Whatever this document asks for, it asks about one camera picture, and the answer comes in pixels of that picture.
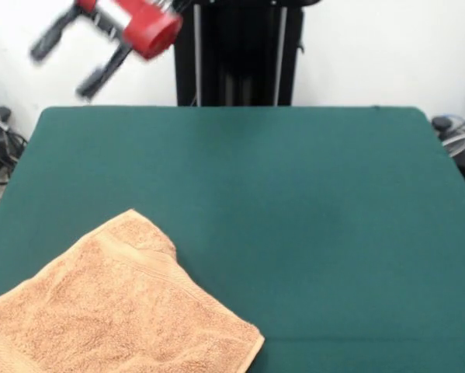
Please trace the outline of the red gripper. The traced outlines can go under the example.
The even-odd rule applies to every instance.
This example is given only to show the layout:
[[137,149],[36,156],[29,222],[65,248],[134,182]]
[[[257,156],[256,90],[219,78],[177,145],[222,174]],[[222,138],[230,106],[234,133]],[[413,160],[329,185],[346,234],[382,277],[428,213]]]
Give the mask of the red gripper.
[[149,61],[175,42],[182,27],[182,16],[175,11],[172,1],[77,0],[75,4],[47,28],[31,47],[29,55],[33,61],[42,61],[59,43],[64,29],[81,15],[82,9],[109,38],[124,43],[105,65],[77,87],[76,94],[86,100],[92,100],[132,50]]

